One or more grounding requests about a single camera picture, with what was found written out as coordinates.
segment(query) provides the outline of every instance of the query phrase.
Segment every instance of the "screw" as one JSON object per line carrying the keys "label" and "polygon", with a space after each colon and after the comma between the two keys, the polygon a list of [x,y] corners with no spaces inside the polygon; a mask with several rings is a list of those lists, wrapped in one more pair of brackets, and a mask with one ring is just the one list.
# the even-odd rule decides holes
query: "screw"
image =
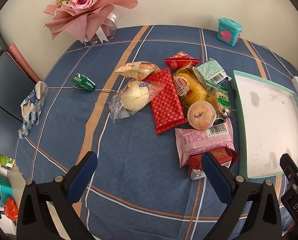
{"label": "screw", "polygon": [[268,185],[268,186],[272,186],[272,181],[270,181],[269,179],[266,179],[266,180],[265,180],[265,183],[266,183],[266,185]]}
{"label": "screw", "polygon": [[238,175],[238,176],[236,176],[236,181],[243,182],[244,178],[242,176]]}
{"label": "screw", "polygon": [[26,181],[26,185],[28,185],[28,186],[30,186],[31,184],[32,184],[32,179],[28,179],[27,181]]}
{"label": "screw", "polygon": [[59,175],[59,176],[57,176],[57,177],[55,178],[55,181],[56,181],[56,182],[62,182],[63,179],[64,179],[64,176]]}

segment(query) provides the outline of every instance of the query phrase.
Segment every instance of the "red patterned package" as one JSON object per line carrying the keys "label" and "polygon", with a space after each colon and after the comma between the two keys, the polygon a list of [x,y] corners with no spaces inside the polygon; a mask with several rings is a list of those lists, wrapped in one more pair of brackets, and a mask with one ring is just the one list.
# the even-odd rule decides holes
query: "red patterned package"
{"label": "red patterned package", "polygon": [[156,123],[157,135],[178,124],[188,122],[184,117],[169,68],[165,68],[164,70],[147,77],[145,81],[155,81],[165,84],[164,89],[150,102]]}
{"label": "red patterned package", "polygon": [[167,63],[174,71],[177,71],[179,68],[182,68],[183,66],[187,65],[189,61],[192,61],[193,66],[198,64],[201,60],[198,58],[193,58],[187,53],[180,51],[176,55],[165,58],[165,63]]}

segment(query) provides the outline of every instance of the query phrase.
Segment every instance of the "red logo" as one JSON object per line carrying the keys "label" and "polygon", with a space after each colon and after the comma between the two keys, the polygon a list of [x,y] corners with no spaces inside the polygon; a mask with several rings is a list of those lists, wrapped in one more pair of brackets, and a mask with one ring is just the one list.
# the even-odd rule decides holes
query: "red logo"
{"label": "red logo", "polygon": [[180,83],[180,85],[186,87],[187,86],[187,82],[183,79],[183,78],[179,78],[178,82]]}

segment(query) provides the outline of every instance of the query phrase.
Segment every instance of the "snack package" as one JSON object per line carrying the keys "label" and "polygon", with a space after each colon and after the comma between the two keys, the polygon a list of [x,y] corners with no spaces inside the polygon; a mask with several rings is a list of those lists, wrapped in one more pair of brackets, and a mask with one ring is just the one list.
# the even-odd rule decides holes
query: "snack package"
{"label": "snack package", "polygon": [[176,128],[175,138],[180,168],[188,164],[188,159],[191,155],[205,153],[222,146],[235,150],[230,118],[225,119],[222,124],[203,131]]}
{"label": "snack package", "polygon": [[165,58],[165,63],[167,63],[174,71],[177,71],[179,68],[182,68],[183,66],[187,65],[188,62],[192,62],[193,66],[198,64],[201,60],[198,58],[193,58],[187,53],[180,51],[176,55]]}
{"label": "snack package", "polygon": [[146,61],[130,62],[118,68],[115,72],[126,78],[136,78],[143,80],[150,74],[159,72],[160,69],[156,64]]}
{"label": "snack package", "polygon": [[122,90],[112,97],[109,103],[111,121],[115,123],[116,119],[134,115],[158,95],[164,87],[163,83],[131,79]]}
{"label": "snack package", "polygon": [[18,208],[15,201],[12,198],[7,198],[6,203],[4,203],[4,214],[11,221],[16,221],[18,218]]}
{"label": "snack package", "polygon": [[[236,151],[233,151],[225,146],[216,148],[210,151],[211,154],[217,159],[217,161],[228,169],[235,164],[240,156]],[[204,153],[198,155],[192,155],[188,160],[188,173],[192,180],[205,177],[204,171],[201,165],[201,157]]]}
{"label": "snack package", "polygon": [[197,130],[210,128],[216,117],[217,113],[215,112],[215,109],[206,101],[196,101],[188,110],[189,124]]}
{"label": "snack package", "polygon": [[192,63],[180,68],[172,77],[184,110],[184,115],[187,116],[188,109],[194,102],[206,100],[207,92],[203,85],[195,78],[192,71]]}
{"label": "snack package", "polygon": [[24,122],[22,127],[18,131],[19,137],[25,138],[33,124],[37,125],[39,122],[39,116],[47,98],[49,89],[47,84],[42,81],[38,81],[35,89],[25,98],[20,107],[22,108],[22,117]]}
{"label": "snack package", "polygon": [[210,87],[207,88],[207,98],[217,113],[215,122],[221,122],[222,120],[229,117],[231,113],[231,105],[228,96],[228,89],[221,85],[212,84],[206,81],[206,84]]}
{"label": "snack package", "polygon": [[229,78],[220,64],[211,58],[209,61],[195,67],[193,71],[199,81],[200,78],[203,78],[214,84],[219,84],[226,78]]}
{"label": "snack package", "polygon": [[170,69],[165,68],[148,77],[145,81],[164,83],[164,89],[151,100],[151,108],[156,124],[156,134],[160,134],[170,128],[188,122],[184,117],[181,103],[172,82]]}
{"label": "snack package", "polygon": [[79,73],[71,80],[71,82],[77,84],[79,87],[93,92],[96,90],[96,84],[92,82],[88,77],[81,75]]}

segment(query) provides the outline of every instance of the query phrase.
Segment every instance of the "pink snack package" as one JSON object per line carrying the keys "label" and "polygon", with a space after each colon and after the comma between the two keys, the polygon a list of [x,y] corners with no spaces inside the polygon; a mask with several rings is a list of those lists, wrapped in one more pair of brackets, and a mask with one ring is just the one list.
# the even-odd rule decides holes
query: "pink snack package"
{"label": "pink snack package", "polygon": [[225,146],[234,150],[233,129],[230,118],[206,130],[175,129],[175,139],[180,160],[180,168],[188,164],[190,155],[205,153]]}

